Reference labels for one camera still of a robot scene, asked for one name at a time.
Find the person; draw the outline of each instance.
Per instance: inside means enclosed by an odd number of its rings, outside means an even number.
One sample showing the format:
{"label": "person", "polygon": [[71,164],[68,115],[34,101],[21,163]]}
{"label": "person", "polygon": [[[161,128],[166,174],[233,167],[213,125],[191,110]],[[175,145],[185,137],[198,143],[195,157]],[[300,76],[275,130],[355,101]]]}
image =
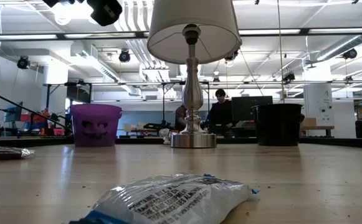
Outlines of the person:
{"label": "person", "polygon": [[226,93],[223,89],[216,91],[218,102],[212,104],[212,108],[207,117],[210,127],[214,128],[218,127],[218,124],[221,125],[220,132],[226,132],[236,124],[236,122],[232,120],[232,102],[226,100],[225,96]]}
{"label": "person", "polygon": [[182,104],[175,111],[175,130],[183,131],[186,128],[186,107]]}

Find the purple bucket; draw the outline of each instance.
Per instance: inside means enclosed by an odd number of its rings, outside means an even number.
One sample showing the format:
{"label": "purple bucket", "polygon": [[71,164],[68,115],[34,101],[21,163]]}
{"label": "purple bucket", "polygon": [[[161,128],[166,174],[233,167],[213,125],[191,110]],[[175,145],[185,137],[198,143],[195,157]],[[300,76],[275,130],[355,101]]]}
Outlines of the purple bucket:
{"label": "purple bucket", "polygon": [[121,108],[112,105],[83,104],[70,107],[74,143],[78,147],[113,146],[117,137]]}

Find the black monitor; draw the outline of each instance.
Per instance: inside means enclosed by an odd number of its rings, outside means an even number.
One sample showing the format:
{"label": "black monitor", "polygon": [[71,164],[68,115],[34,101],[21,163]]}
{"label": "black monitor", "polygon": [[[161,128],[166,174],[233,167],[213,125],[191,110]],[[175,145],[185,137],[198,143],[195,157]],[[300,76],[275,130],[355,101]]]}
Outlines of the black monitor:
{"label": "black monitor", "polygon": [[272,96],[232,97],[232,117],[234,121],[252,121],[252,106],[272,104]]}
{"label": "black monitor", "polygon": [[20,121],[21,118],[21,107],[9,105],[7,107],[8,112],[5,114],[5,122],[14,122]]}

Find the plastic bag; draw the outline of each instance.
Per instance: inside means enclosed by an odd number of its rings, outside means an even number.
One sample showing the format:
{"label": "plastic bag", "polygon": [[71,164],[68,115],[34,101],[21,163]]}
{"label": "plastic bag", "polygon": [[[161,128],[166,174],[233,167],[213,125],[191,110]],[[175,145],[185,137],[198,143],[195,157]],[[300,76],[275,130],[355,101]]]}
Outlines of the plastic bag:
{"label": "plastic bag", "polygon": [[34,155],[34,150],[0,146],[0,160],[23,159]]}
{"label": "plastic bag", "polygon": [[149,177],[109,190],[80,223],[220,223],[256,193],[210,175]]}

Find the black bucket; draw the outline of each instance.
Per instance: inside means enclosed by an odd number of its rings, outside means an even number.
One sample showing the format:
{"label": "black bucket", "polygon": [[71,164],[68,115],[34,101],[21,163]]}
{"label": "black bucket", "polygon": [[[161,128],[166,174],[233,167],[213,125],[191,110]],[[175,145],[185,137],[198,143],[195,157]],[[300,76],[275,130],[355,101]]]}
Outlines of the black bucket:
{"label": "black bucket", "polygon": [[253,106],[258,144],[297,146],[303,120],[301,107],[291,103]]}

